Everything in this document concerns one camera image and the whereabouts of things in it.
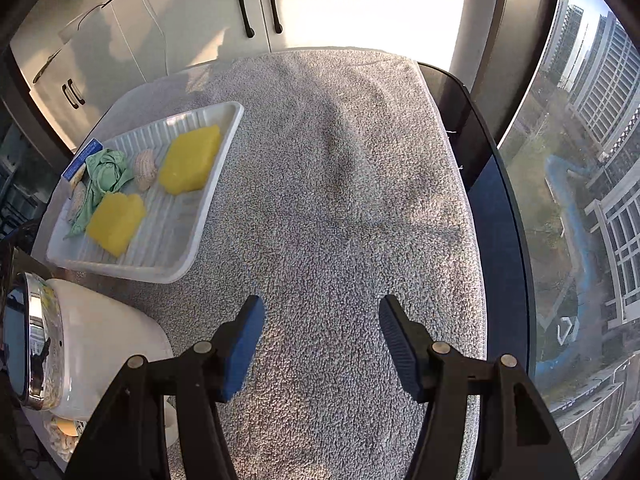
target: building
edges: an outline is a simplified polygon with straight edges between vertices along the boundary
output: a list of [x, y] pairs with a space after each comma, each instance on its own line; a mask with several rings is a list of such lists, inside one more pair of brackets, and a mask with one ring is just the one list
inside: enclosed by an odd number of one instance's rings
[[640, 418], [640, 352], [593, 374], [549, 411], [581, 480], [602, 478]]
[[584, 210], [591, 232], [602, 234], [611, 269], [613, 298], [604, 308], [609, 328], [640, 318], [639, 106], [612, 150], [586, 184], [593, 200]]
[[551, 35], [540, 65], [540, 70], [546, 72], [554, 85], [558, 85], [562, 79], [562, 73], [574, 49], [582, 12], [580, 7], [569, 5], [569, 0], [558, 0]]
[[551, 25], [551, 35], [549, 36], [549, 41], [546, 44], [545, 51], [542, 54], [542, 64], [540, 65], [540, 70], [542, 70], [542, 72], [549, 72], [549, 67], [553, 61], [558, 44], [560, 43], [562, 24], [564, 23], [564, 16], [568, 7], [569, 0], [558, 0], [556, 15], [554, 16], [553, 25]]
[[578, 72], [568, 110], [593, 139], [598, 159], [609, 158], [640, 105], [640, 56], [613, 12], [600, 17]]
[[560, 40], [558, 41], [558, 46], [556, 46], [547, 71], [547, 76], [554, 85], [557, 85], [562, 79], [562, 74], [569, 61], [569, 56], [571, 56], [571, 52], [574, 49], [583, 12], [580, 7], [570, 5], [564, 14]]

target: yellow sponge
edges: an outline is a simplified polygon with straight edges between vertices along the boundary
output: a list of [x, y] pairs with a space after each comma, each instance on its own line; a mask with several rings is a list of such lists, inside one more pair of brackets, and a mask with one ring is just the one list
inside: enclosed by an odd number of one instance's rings
[[140, 195], [107, 193], [95, 210], [86, 233], [116, 258], [127, 250], [146, 216]]
[[181, 134], [169, 146], [158, 182], [172, 195], [202, 189], [221, 143], [217, 125]]

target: glass window pane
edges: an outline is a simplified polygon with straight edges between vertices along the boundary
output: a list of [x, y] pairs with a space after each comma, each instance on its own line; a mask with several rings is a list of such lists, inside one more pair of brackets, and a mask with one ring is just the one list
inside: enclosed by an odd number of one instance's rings
[[627, 240], [631, 240], [636, 236], [634, 233], [634, 228], [631, 225], [631, 218], [629, 218], [629, 214], [626, 212], [626, 209], [620, 213], [620, 220], [622, 220], [622, 227], [625, 229], [625, 237]]
[[628, 210], [631, 214], [631, 219], [634, 222], [636, 233], [640, 233], [640, 214], [638, 214], [638, 206], [636, 205], [636, 202], [631, 202]]
[[625, 260], [622, 265], [625, 270], [626, 290], [628, 292], [636, 290], [636, 279], [634, 278], [633, 268], [631, 267], [631, 260]]
[[622, 247], [626, 244], [625, 232], [622, 230], [622, 224], [620, 223], [620, 216], [616, 216], [612, 221], [611, 225], [613, 225], [613, 231], [616, 234], [616, 239], [618, 240], [618, 246]]
[[[628, 323], [640, 319], [638, 59], [603, 0], [559, 0], [514, 122], [519, 130], [500, 144], [544, 322], [537, 326], [545, 352], [538, 352], [534, 381], [582, 478], [604, 476], [620, 452], [615, 443], [638, 420], [637, 379], [627, 383], [626, 371], [615, 378], [610, 371], [640, 367], [640, 342], [623, 337]], [[593, 229], [598, 210], [606, 229]], [[562, 316], [576, 316], [579, 327], [575, 340], [559, 346]], [[557, 351], [550, 354], [553, 342]], [[588, 387], [596, 378], [620, 384], [619, 392], [597, 398], [602, 393]], [[584, 414], [579, 421], [571, 419], [577, 412]]]

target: textured gray mat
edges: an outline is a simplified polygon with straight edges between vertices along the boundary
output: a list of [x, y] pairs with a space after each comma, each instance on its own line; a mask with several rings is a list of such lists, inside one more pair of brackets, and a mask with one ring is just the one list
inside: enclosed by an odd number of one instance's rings
[[[176, 353], [210, 337], [247, 295], [264, 298], [245, 388], [221, 408], [240, 478], [402, 478], [424, 407], [396, 377], [380, 298], [396, 294], [412, 319], [468, 356], [483, 358], [486, 347], [472, 218], [433, 100], [405, 58], [293, 51], [137, 88], [95, 136], [228, 100], [244, 105], [244, 118], [190, 272], [170, 285], [75, 279], [148, 313]], [[57, 190], [40, 257], [61, 200]], [[477, 421], [472, 401], [462, 477]], [[178, 446], [170, 463], [180, 478]]]

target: green cloth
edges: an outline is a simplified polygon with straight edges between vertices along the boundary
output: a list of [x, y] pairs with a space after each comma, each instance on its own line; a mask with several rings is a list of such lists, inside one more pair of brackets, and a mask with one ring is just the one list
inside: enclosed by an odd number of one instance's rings
[[106, 148], [86, 158], [86, 172], [89, 182], [86, 186], [84, 203], [74, 219], [71, 231], [65, 238], [84, 233], [91, 216], [107, 193], [115, 193], [133, 178], [127, 166], [125, 154]]

